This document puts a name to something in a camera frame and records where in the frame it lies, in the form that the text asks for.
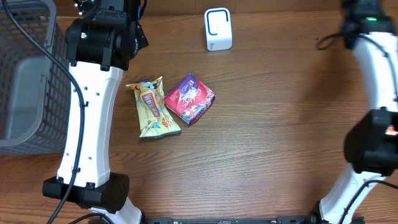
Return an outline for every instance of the pink and purple package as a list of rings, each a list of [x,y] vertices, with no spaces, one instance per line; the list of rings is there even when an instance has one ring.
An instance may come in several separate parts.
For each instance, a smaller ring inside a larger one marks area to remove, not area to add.
[[[192,74],[169,93],[164,102],[189,125],[195,124],[212,106],[216,95]]]

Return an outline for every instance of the basket handle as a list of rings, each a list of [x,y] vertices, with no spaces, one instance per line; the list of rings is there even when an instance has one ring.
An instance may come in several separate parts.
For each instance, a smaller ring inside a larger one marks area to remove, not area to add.
[[[55,32],[55,25],[57,24],[57,7],[52,0],[40,0],[44,2],[50,10],[50,19],[49,19],[49,27],[47,28],[47,36],[45,37],[44,46],[51,52],[53,39],[54,39],[54,32]]]

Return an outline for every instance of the plastic crate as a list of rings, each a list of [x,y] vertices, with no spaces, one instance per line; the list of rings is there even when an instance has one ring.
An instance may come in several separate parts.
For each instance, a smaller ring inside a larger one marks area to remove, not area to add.
[[[51,0],[9,1],[19,24],[65,67],[66,43]],[[0,4],[0,154],[65,148],[70,80],[8,19]]]

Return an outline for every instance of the cable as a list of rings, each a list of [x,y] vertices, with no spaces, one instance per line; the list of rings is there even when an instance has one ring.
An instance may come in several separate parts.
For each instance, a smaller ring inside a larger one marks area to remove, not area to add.
[[[48,52],[45,48],[43,48],[39,43],[37,43],[22,27],[19,25],[19,23],[15,20],[14,16],[12,15],[12,12],[8,6],[8,3],[6,0],[1,0],[1,4],[3,5],[3,8],[8,16],[8,18],[12,21],[12,23],[20,30],[20,32],[37,48],[39,49],[45,56],[47,56],[62,72],[66,74],[66,76],[69,78],[69,80],[72,82],[73,86],[76,88],[77,95],[79,97],[79,103],[80,103],[80,130],[79,130],[79,137],[78,137],[78,143],[77,143],[77,150],[76,150],[76,157],[75,157],[75,163],[73,165],[73,170],[72,170],[72,177],[70,178],[69,186],[67,188],[67,191],[65,195],[63,196],[61,202],[59,203],[57,209],[55,209],[54,213],[52,214],[51,218],[48,220],[47,223],[52,223],[57,217],[58,213],[60,212],[63,204],[67,201],[67,198],[72,190],[73,184],[75,183],[76,175],[78,173],[78,166],[79,166],[79,160],[80,160],[80,152],[81,152],[81,143],[83,141],[83,132],[84,132],[84,127],[85,127],[85,104],[84,104],[84,99],[83,99],[83,93],[80,90],[79,84],[76,82],[72,74],[50,53]]]
[[[147,7],[147,0],[144,0],[144,5],[142,6],[140,12],[139,12],[139,19],[144,15],[145,8]]]
[[[361,188],[356,192],[356,194],[354,195],[354,197],[351,199],[351,201],[349,201],[349,204],[347,205],[347,207],[344,209],[344,213],[343,216],[341,217],[340,221],[338,222],[339,224],[343,224],[344,219],[346,218],[348,211],[350,210],[351,206],[353,206],[355,200],[359,197],[359,195],[362,193],[363,189],[365,189],[365,187],[368,187],[369,184],[372,183],[377,183],[377,184],[382,184],[382,185],[386,185],[388,187],[392,187],[393,189],[397,189],[398,190],[398,186],[388,183],[386,181],[382,181],[382,180],[369,180],[366,181]]]
[[[71,222],[69,224],[76,224],[76,223],[79,223],[79,222],[81,222],[81,221],[83,221],[83,220],[85,220],[87,218],[91,218],[91,217],[101,217],[101,218],[105,219],[105,221],[107,221],[109,224],[114,224],[112,222],[112,220],[109,217],[107,217],[105,214],[103,214],[103,213],[91,213],[91,214],[88,214],[88,215],[84,215],[84,216],[76,219],[75,221],[73,221],[73,222]]]
[[[316,47],[318,50],[329,49],[332,45],[334,45],[336,43],[336,41],[339,37],[356,37],[356,38],[364,39],[364,40],[368,41],[369,43],[373,44],[375,47],[377,47],[383,53],[384,57],[387,58],[388,64],[391,69],[392,81],[394,83],[395,101],[398,102],[398,80],[397,80],[396,70],[394,68],[394,63],[392,62],[390,54],[384,50],[384,47],[365,35],[355,34],[355,33],[347,33],[347,34],[336,33],[336,34],[328,35],[328,36],[322,38],[321,40],[319,40],[318,43],[316,44]],[[332,39],[332,40],[328,44],[326,44],[326,46],[321,47],[321,45],[323,45],[323,43],[325,43],[327,40],[330,40],[330,39]]]

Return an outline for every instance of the basket mesh side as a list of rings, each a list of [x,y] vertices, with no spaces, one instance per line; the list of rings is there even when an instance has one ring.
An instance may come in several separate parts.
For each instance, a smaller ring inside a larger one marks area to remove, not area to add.
[[[38,1],[18,3],[18,6],[11,7],[11,10],[19,24],[43,45],[49,24],[49,10]],[[43,113],[39,114],[42,122],[36,132],[22,144],[1,147],[1,142],[7,141],[4,130],[16,65],[25,58],[38,55],[42,55],[41,52],[11,24],[0,5],[0,154],[51,153],[60,152],[65,147],[70,108],[70,81],[53,63],[50,64],[49,71],[44,73],[47,77],[44,109]],[[66,43],[58,25],[54,30],[52,55],[67,67]]]

